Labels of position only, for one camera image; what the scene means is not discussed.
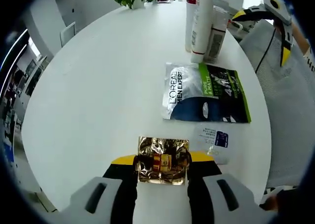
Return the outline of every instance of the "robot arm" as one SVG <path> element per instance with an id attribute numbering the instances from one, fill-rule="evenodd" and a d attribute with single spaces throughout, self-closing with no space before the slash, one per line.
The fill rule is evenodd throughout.
<path id="1" fill-rule="evenodd" d="M 290 56 L 293 43 L 291 16 L 287 11 L 283 0 L 264 0 L 264 4 L 252 6 L 245 10 L 238 11 L 233 21 L 258 21 L 261 19 L 276 20 L 280 24 L 282 35 L 281 62 L 283 66 Z"/>
<path id="2" fill-rule="evenodd" d="M 132 223 L 137 199 L 137 156 L 113 161 L 104 177 L 95 177 L 71 196 L 70 205 L 53 216 L 62 224 Z M 191 152 L 188 197 L 192 223 L 268 223 L 274 212 L 262 210 L 252 192 L 228 174 L 222 175 L 213 159 Z"/>

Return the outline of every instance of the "white round table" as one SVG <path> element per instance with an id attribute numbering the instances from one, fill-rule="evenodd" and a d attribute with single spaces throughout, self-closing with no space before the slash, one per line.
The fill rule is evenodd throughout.
<path id="1" fill-rule="evenodd" d="M 22 139 L 32 171 L 58 210 L 111 161 L 137 153 L 138 136 L 189 139 L 194 122 L 164 120 L 166 62 L 189 63 L 186 2 L 116 9 L 81 30 L 43 72 L 29 101 Z M 218 65 L 238 71 L 250 124 L 228 124 L 239 136 L 223 167 L 260 202 L 271 159 L 262 89 L 243 50 L 227 32 Z"/>

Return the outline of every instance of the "bottle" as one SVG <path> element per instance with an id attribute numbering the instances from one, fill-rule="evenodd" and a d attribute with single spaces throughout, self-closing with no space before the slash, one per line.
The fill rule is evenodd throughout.
<path id="1" fill-rule="evenodd" d="M 185 49 L 191 52 L 191 32 L 194 13 L 197 9 L 197 0 L 186 0 L 186 35 L 185 35 Z"/>
<path id="2" fill-rule="evenodd" d="M 207 63 L 215 63 L 218 59 L 226 32 L 229 13 L 221 7 L 214 6 L 213 17 L 208 47 L 204 56 L 204 61 Z"/>
<path id="3" fill-rule="evenodd" d="M 207 50 L 213 18 L 213 0 L 197 0 L 191 34 L 191 62 L 201 63 Z"/>

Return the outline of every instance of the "white chair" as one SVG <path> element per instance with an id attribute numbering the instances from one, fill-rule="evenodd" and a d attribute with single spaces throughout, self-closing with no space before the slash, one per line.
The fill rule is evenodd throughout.
<path id="1" fill-rule="evenodd" d="M 267 187 L 299 185 L 315 145 L 314 75 L 295 40 L 290 57 L 280 67 L 281 34 L 265 20 L 240 45 L 256 71 L 268 107 L 272 153 Z"/>
<path id="2" fill-rule="evenodd" d="M 60 32 L 61 47 L 64 47 L 76 34 L 75 22 L 68 25 Z"/>

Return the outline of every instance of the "yellow trim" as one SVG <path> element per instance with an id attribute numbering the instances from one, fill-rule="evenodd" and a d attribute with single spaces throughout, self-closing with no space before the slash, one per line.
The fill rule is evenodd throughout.
<path id="1" fill-rule="evenodd" d="M 125 157 L 120 157 L 112 161 L 112 164 L 119 164 L 119 165 L 133 165 L 133 159 L 135 155 L 129 155 Z"/>
<path id="2" fill-rule="evenodd" d="M 282 55 L 282 62 L 281 62 L 281 66 L 283 66 L 286 62 L 286 60 L 289 58 L 290 56 L 290 50 L 287 48 L 283 48 L 283 55 Z"/>
<path id="3" fill-rule="evenodd" d="M 242 15 L 246 15 L 245 11 L 244 11 L 244 10 L 239 10 L 239 11 L 233 16 L 232 20 L 235 19 L 235 18 L 237 18 L 237 17 L 239 17 L 239 16 L 242 16 Z"/>
<path id="4" fill-rule="evenodd" d="M 190 152 L 192 161 L 213 161 L 213 157 L 204 152 Z"/>

